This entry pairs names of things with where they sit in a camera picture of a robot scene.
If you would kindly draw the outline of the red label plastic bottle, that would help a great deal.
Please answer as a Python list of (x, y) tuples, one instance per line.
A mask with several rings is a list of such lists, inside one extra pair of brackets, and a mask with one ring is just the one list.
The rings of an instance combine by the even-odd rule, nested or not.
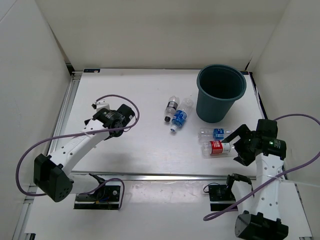
[(220, 140), (205, 141), (202, 143), (201, 151), (204, 157), (216, 157), (227, 155), (231, 152), (230, 143), (223, 143)]

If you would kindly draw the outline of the blue label bottle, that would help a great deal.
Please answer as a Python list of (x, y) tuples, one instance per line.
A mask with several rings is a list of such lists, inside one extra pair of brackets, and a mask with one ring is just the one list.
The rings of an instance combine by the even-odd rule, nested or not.
[(184, 126), (187, 117), (189, 116), (193, 108), (193, 105), (194, 102), (189, 98), (184, 98), (182, 100), (182, 103), (178, 107), (177, 111), (175, 112), (171, 120), (170, 131), (172, 133), (179, 131)]
[(233, 130), (226, 128), (201, 128), (198, 133), (198, 139), (200, 141), (222, 141), (232, 133)]

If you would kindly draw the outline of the black label plastic bottle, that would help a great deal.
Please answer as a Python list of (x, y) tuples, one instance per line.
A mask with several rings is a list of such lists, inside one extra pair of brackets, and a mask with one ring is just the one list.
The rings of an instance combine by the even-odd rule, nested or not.
[(175, 113), (178, 109), (179, 104), (180, 104), (179, 97), (173, 95), (169, 98), (167, 106), (164, 111), (164, 122), (165, 123), (169, 123), (172, 120), (173, 116), (175, 115)]

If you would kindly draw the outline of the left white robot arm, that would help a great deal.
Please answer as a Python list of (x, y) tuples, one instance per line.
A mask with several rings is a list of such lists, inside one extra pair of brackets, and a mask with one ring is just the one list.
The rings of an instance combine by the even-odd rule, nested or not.
[(117, 110), (101, 108), (85, 122), (81, 136), (73, 137), (50, 155), (38, 155), (34, 160), (33, 182), (54, 202), (69, 194), (86, 194), (100, 200), (105, 194), (105, 180), (94, 174), (71, 174), (76, 164), (102, 141), (120, 137), (135, 116), (134, 111), (122, 104)]

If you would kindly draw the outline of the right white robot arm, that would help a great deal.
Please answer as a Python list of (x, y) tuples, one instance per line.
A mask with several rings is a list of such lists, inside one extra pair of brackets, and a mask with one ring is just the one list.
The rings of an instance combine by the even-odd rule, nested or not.
[(234, 160), (243, 166), (256, 164), (255, 188), (243, 175), (228, 176), (224, 193), (239, 202), (235, 221), (235, 236), (243, 240), (283, 240), (289, 227), (282, 223), (279, 211), (280, 177), (286, 158), (286, 142), (277, 138), (277, 122), (260, 119), (256, 130), (243, 124), (224, 143), (233, 143), (237, 156)]

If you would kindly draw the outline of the dark green plastic bin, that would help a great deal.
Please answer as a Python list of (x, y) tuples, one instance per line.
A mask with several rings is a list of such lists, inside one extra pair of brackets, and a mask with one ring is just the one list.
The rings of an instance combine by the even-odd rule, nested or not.
[(196, 113), (207, 123), (218, 123), (235, 101), (243, 97), (247, 82), (236, 68), (224, 64), (204, 67), (197, 76)]

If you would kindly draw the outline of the blue sticker label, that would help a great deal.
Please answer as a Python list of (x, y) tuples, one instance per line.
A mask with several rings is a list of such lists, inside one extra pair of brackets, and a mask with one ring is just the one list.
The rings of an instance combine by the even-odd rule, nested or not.
[(100, 69), (99, 68), (86, 68), (83, 70), (84, 73), (99, 73)]

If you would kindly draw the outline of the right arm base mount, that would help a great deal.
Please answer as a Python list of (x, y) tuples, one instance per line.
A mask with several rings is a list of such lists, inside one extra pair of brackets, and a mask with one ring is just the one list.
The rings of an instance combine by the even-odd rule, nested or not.
[(234, 195), (225, 184), (209, 183), (204, 186), (203, 192), (209, 194), (211, 212), (222, 211), (236, 202)]

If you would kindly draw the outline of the aluminium table rail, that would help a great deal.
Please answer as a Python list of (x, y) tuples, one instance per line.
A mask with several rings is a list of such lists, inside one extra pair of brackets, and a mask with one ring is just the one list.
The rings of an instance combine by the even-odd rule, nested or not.
[(225, 181), (226, 175), (162, 174), (131, 172), (91, 172), (100, 177), (116, 177), (126, 181)]

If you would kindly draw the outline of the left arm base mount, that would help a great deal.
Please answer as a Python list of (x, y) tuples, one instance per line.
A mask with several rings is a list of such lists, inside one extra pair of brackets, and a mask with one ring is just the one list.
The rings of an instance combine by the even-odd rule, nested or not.
[(97, 181), (97, 189), (90, 193), (77, 193), (74, 201), (75, 210), (120, 210), (124, 200), (125, 183), (117, 177), (105, 180), (90, 173), (89, 176)]

